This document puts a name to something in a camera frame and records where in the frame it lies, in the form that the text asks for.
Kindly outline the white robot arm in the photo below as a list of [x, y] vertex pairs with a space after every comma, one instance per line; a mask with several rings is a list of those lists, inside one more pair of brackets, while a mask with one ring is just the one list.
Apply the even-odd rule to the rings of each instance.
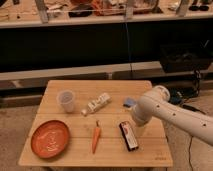
[[213, 117], [170, 104], [169, 99], [166, 87], [153, 87], [132, 107], [132, 119], [138, 126], [144, 126], [152, 117], [157, 117], [213, 146]]

